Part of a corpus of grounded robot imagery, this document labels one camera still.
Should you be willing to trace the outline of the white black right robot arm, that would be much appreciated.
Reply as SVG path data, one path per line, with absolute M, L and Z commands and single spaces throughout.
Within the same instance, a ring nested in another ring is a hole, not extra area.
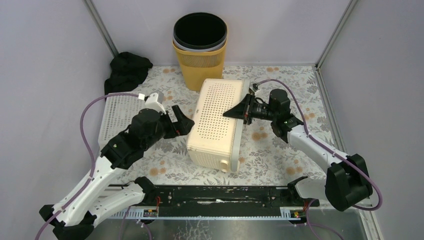
M 276 137 L 295 147 L 313 160 L 324 172 L 324 179 L 299 177 L 287 186 L 287 201 L 293 206 L 305 200 L 328 201 L 336 210 L 345 211 L 373 194 L 365 160 L 348 155 L 311 134 L 306 124 L 291 113 L 290 99 L 283 89 L 273 89 L 264 103 L 246 94 L 240 103 L 223 113 L 250 125 L 253 119 L 270 121 Z

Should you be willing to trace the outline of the black bin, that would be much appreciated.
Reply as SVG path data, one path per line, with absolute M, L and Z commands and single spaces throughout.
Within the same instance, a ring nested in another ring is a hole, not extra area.
M 224 20 L 207 12 L 186 14 L 173 26 L 173 41 L 184 49 L 213 49 L 224 43 L 227 36 L 228 27 Z

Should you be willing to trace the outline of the cream large plastic basket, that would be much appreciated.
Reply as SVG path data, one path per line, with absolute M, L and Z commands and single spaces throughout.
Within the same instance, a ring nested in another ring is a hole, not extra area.
M 249 91 L 248 80 L 208 78 L 203 82 L 187 137 L 187 152 L 199 166 L 224 173 L 239 171 L 243 121 L 224 117 Z

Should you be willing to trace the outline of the white perforated plastic basket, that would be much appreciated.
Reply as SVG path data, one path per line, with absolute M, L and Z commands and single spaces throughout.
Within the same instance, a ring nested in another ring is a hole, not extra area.
M 126 129 L 132 118 L 145 107 L 139 99 L 140 91 L 130 92 L 133 96 L 118 95 L 106 98 L 98 135 L 99 149 L 103 149 L 109 140 Z

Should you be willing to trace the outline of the grey bin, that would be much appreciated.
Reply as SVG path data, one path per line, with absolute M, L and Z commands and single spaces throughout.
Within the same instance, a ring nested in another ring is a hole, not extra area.
M 188 52 L 195 52 L 195 53 L 202 53 L 202 52 L 213 52 L 213 51 L 220 50 L 226 44 L 227 37 L 221 43 L 219 43 L 218 45 L 210 47 L 210 48 L 205 48 L 205 49 L 194 49 L 194 48 L 185 47 L 185 46 L 181 45 L 180 43 L 178 43 L 175 37 L 172 38 L 172 42 L 180 50 L 188 51 Z

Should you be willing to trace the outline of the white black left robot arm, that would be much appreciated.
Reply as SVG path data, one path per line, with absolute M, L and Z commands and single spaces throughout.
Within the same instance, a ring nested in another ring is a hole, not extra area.
M 144 108 L 131 124 L 119 132 L 100 151 L 94 167 L 60 202 L 44 205 L 39 213 L 46 225 L 53 226 L 58 240 L 85 240 L 101 222 L 120 210 L 155 200 L 156 186 L 145 176 L 137 177 L 127 187 L 103 200 L 99 196 L 119 175 L 161 139 L 173 139 L 190 133 L 195 122 L 172 106 L 177 119 L 173 122 L 167 111 Z

